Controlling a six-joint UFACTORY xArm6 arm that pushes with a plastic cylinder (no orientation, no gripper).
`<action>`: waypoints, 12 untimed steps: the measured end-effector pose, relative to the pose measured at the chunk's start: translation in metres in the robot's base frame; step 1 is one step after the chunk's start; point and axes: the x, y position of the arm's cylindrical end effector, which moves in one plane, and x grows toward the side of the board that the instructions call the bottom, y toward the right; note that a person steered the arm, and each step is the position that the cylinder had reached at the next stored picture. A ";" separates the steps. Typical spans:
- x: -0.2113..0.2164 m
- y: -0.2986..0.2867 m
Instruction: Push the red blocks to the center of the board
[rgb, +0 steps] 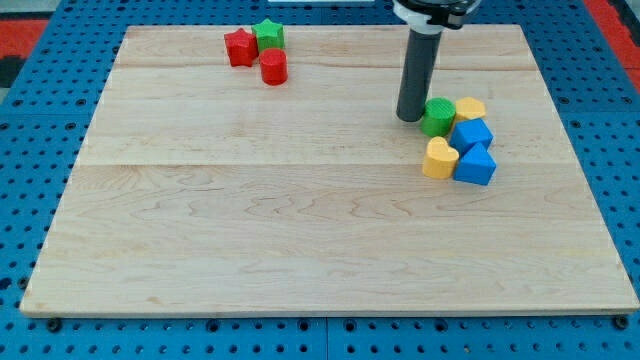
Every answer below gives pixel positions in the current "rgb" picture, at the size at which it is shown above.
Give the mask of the black white robot arm flange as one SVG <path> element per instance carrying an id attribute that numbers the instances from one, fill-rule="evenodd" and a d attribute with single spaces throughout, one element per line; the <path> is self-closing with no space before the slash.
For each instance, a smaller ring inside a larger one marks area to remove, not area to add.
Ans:
<path id="1" fill-rule="evenodd" d="M 477 12 L 482 0 L 393 0 L 393 13 L 417 33 L 433 35 L 459 30 Z"/>

